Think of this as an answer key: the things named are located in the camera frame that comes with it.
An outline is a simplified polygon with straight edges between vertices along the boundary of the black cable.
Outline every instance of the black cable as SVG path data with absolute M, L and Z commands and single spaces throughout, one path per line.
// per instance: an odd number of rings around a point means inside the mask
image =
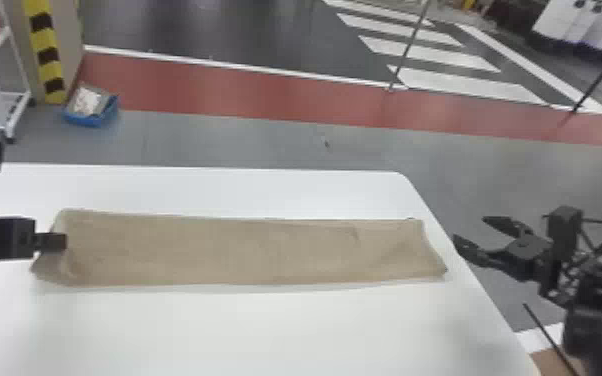
M 525 308 L 525 311 L 527 311 L 527 313 L 530 315 L 530 318 L 532 319 L 532 321 L 534 321 L 534 323 L 537 324 L 539 329 L 544 333 L 544 336 L 546 337 L 548 342 L 551 344 L 551 346 L 553 346 L 553 349 L 558 354 L 558 357 L 560 357 L 560 360 L 562 360 L 562 362 L 565 363 L 565 366 L 567 366 L 567 369 L 569 370 L 569 372 L 571 372 L 571 374 L 574 376 L 580 376 L 579 373 L 576 372 L 576 369 L 574 368 L 572 363 L 569 361 L 569 359 L 567 359 L 567 357 L 562 352 L 562 350 L 560 350 L 560 347 L 558 346 L 558 344 L 555 343 L 555 341 L 553 341 L 553 338 L 551 338 L 551 336 L 548 334 L 548 332 L 546 331 L 544 326 L 541 324 L 541 321 L 539 321 L 539 318 L 534 314 L 534 312 L 532 312 L 532 309 L 530 309 L 530 306 L 527 305 L 527 303 L 523 303 L 523 307 Z

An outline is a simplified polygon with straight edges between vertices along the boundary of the blue container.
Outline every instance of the blue container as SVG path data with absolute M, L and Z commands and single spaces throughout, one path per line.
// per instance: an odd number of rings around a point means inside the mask
M 119 109 L 119 97 L 113 95 L 107 101 L 107 105 L 103 113 L 99 115 L 81 116 L 68 111 L 67 107 L 63 108 L 63 118 L 70 124 L 81 125 L 89 128 L 100 128 L 114 118 Z

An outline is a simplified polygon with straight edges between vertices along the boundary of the gray floor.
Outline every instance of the gray floor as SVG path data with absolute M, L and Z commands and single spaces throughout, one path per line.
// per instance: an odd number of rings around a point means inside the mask
M 568 204 L 602 218 L 602 147 L 596 146 L 131 111 L 106 128 L 87 129 L 64 124 L 59 109 L 48 106 L 29 110 L 18 137 L 8 161 L 395 170 L 449 234 L 486 246 L 507 238 L 483 225 L 483 215 L 538 226 L 540 215 Z M 601 236 L 602 228 L 591 234 Z M 536 296 L 535 284 L 474 271 L 514 330 L 534 326 L 524 301 L 546 324 L 563 318 Z

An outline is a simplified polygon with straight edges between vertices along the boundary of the red painted floor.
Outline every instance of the red painted floor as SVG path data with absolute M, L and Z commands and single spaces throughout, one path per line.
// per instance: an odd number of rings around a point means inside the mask
M 86 55 L 79 79 L 128 110 L 602 145 L 602 115 L 498 100 L 100 54 Z

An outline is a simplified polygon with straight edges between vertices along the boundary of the table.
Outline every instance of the table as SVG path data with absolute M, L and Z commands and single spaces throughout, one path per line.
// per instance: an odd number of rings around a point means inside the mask
M 425 221 L 443 281 L 80 289 L 0 263 L 0 375 L 476 375 L 538 371 L 410 182 L 393 172 L 5 164 L 0 215 L 65 207 Z

